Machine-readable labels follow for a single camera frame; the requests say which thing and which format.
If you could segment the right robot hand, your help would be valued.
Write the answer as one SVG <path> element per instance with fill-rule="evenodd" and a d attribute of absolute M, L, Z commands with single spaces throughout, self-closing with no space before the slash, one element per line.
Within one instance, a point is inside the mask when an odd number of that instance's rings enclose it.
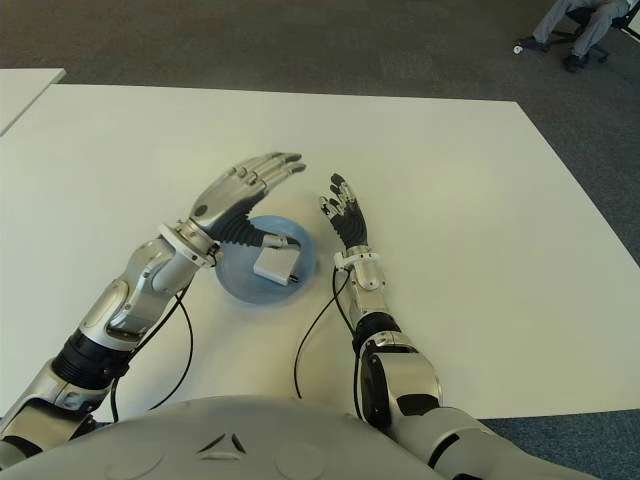
<path fill-rule="evenodd" d="M 330 178 L 331 198 L 321 196 L 319 206 L 346 250 L 368 245 L 367 224 L 357 197 L 339 174 Z"/>

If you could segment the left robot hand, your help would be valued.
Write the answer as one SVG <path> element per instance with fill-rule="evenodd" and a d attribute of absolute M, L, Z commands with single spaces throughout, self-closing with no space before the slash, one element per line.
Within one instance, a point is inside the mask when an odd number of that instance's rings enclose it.
<path fill-rule="evenodd" d="M 298 153 L 272 152 L 244 160 L 205 189 L 189 219 L 220 243 L 271 248 L 296 245 L 290 237 L 255 227 L 249 213 L 276 186 L 305 168 Z"/>

